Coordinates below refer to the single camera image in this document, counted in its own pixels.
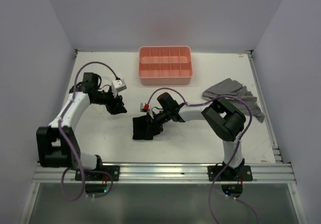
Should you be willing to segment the black underwear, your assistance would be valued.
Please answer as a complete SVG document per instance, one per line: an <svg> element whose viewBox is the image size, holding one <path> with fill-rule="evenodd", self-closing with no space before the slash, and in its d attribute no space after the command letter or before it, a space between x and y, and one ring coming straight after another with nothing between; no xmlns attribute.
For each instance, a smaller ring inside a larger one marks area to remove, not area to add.
<svg viewBox="0 0 321 224"><path fill-rule="evenodd" d="M133 140L153 140L154 136L163 131L163 126L150 116L140 116L132 119Z"/></svg>

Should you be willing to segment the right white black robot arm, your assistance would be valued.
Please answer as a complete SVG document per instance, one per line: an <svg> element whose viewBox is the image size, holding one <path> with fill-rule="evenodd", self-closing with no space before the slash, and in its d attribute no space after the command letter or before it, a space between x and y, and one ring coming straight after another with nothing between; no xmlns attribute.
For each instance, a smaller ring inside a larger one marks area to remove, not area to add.
<svg viewBox="0 0 321 224"><path fill-rule="evenodd" d="M235 150L241 132L244 130L245 115L235 108L227 99L219 98L204 105L187 105L177 103L165 92L157 97L162 110L147 117L145 138L152 140L163 131L163 125L169 121L185 123L190 121L206 121L214 133L223 141L224 161L223 173L229 180L241 175L244 158L241 150Z"/></svg>

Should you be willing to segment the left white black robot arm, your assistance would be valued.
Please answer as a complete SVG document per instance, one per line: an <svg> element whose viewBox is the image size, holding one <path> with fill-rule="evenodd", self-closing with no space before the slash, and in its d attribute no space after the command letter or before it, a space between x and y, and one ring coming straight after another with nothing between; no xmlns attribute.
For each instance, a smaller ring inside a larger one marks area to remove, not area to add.
<svg viewBox="0 0 321 224"><path fill-rule="evenodd" d="M96 73L84 73L81 82L70 89L66 104L46 127L36 131L39 162L42 167L86 170L93 180L103 177L104 167L98 155L80 151L75 129L86 109L92 105L103 105L111 115L127 112L119 94L126 89L124 80L116 78L108 91L100 88L101 76Z"/></svg>

